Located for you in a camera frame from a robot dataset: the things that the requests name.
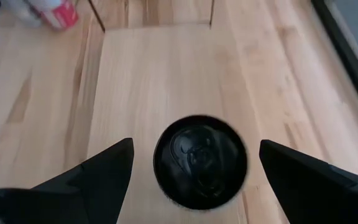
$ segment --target black circular object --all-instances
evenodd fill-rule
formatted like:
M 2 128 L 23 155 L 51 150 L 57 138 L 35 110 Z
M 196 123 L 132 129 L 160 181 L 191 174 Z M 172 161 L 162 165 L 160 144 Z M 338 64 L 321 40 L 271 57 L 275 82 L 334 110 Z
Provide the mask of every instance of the black circular object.
M 247 172 L 241 138 L 225 122 L 203 115 L 171 124 L 158 140 L 153 163 L 165 194 L 197 210 L 216 208 L 232 199 Z

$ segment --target red and white can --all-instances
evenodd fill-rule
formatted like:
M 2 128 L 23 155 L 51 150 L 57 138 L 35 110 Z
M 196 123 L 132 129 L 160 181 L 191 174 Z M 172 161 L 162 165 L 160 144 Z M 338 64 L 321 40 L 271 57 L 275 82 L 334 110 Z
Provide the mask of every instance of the red and white can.
M 29 0 L 42 18 L 53 28 L 64 30 L 72 27 L 78 14 L 71 0 Z

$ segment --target wood grain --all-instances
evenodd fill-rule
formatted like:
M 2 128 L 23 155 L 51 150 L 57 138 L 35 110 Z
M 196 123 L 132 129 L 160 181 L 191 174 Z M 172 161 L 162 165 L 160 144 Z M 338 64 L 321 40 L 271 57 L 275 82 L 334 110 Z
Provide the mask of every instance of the wood grain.
M 77 10 L 65 32 L 0 12 L 0 187 L 33 187 L 86 159 L 103 33 L 86 1 Z
M 92 0 L 106 29 L 209 23 L 212 0 Z
M 88 156 L 134 138 L 134 167 L 119 223 L 235 223 L 245 217 L 239 199 L 211 213 L 182 209 L 166 198 L 153 172 L 155 145 L 170 123 L 189 114 L 225 118 L 219 80 L 227 70 L 226 55 L 210 37 L 208 25 L 106 33 Z
M 319 23 L 305 18 L 313 16 L 309 4 L 267 3 L 326 159 L 358 174 L 358 96 L 349 77 L 336 57 L 328 57 L 335 54 L 320 41 L 327 37 Z

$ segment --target light wood panel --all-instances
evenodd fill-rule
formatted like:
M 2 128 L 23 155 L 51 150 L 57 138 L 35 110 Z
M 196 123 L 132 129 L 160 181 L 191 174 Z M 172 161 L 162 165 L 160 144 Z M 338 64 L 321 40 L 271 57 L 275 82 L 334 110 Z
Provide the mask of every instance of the light wood panel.
M 212 0 L 92 0 L 106 29 L 209 23 Z
M 88 156 L 134 138 L 134 167 L 119 223 L 246 221 L 240 197 L 210 213 L 180 208 L 166 198 L 153 172 L 155 145 L 170 123 L 190 114 L 225 118 L 220 79 L 232 52 L 218 51 L 210 37 L 207 25 L 106 33 Z
M 77 10 L 65 32 L 0 12 L 0 187 L 33 187 L 86 159 L 103 33 L 85 0 Z
M 326 160 L 358 174 L 358 96 L 310 3 L 266 2 Z

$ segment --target butcher block countertop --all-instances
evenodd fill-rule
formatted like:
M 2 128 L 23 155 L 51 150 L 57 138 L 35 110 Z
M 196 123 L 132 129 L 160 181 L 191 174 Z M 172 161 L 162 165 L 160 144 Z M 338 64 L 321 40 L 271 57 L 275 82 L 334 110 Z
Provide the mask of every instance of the butcher block countertop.
M 309 1 L 162 1 L 128 0 L 121 12 L 120 1 L 98 0 L 105 33 L 83 0 L 80 22 L 62 33 L 0 16 L 0 187 L 31 188 L 132 137 L 118 223 L 264 224 L 288 220 L 261 139 L 358 174 L 358 96 Z M 191 114 L 226 121 L 247 146 L 243 189 L 208 212 L 172 203 L 153 172 L 163 130 Z

